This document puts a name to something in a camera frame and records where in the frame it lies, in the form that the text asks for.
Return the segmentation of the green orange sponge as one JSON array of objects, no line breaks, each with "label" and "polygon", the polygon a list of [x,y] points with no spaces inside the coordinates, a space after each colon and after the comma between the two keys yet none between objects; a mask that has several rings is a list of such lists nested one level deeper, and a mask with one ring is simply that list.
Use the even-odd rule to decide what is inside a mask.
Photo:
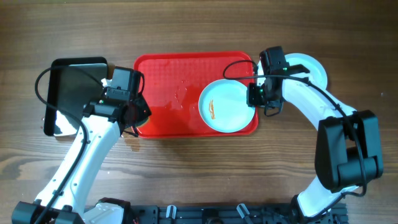
[{"label": "green orange sponge", "polygon": [[149,120],[149,117],[143,119],[142,121],[138,121],[138,122],[136,123],[136,127],[140,127],[140,126],[145,125],[146,122],[148,122],[148,120]]}]

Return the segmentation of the white plate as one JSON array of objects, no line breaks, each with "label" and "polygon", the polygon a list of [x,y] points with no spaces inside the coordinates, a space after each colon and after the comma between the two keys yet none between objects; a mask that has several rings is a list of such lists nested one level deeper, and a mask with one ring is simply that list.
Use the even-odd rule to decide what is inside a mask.
[{"label": "white plate", "polygon": [[207,85],[200,94],[198,110],[211,129],[235,133],[253,120],[255,108],[247,104],[247,86],[236,80],[220,79]]},{"label": "white plate", "polygon": [[317,85],[323,90],[326,90],[328,84],[326,70],[317,59],[310,55],[301,53],[287,54],[285,55],[285,59],[290,65],[302,64],[304,67],[309,69],[310,74]]}]

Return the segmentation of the white plate back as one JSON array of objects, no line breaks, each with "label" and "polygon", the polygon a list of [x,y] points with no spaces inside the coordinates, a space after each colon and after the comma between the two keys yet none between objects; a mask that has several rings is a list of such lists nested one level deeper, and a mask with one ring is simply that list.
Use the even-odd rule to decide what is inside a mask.
[{"label": "white plate back", "polygon": [[310,55],[301,53],[287,54],[285,55],[285,59],[290,65],[302,64],[304,67],[309,69],[310,74],[317,85],[323,90],[326,90],[328,84],[326,70],[317,59]]}]

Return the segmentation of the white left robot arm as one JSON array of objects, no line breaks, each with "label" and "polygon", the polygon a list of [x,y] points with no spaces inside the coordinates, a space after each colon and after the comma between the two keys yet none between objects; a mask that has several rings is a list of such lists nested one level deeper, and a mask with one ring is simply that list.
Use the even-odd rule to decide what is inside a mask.
[{"label": "white left robot arm", "polygon": [[144,74],[115,67],[105,93],[93,98],[83,109],[82,118],[67,111],[79,130],[52,180],[32,203],[19,202],[11,217],[13,223],[133,223],[131,204],[104,198],[86,211],[86,199],[93,181],[110,149],[127,128],[137,137],[137,127],[151,111],[142,95]]}]

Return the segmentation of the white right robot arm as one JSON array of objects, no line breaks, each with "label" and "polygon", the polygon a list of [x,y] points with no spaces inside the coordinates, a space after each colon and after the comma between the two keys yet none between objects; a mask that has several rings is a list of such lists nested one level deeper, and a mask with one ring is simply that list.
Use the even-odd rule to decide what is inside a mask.
[{"label": "white right robot arm", "polygon": [[347,195],[362,197],[370,181],[382,176],[381,140],[377,116],[357,111],[326,90],[324,69],[304,54],[285,55],[282,47],[259,54],[250,83],[248,105],[282,111],[293,104],[317,130],[316,177],[290,204],[290,219],[307,223],[326,215]]}]

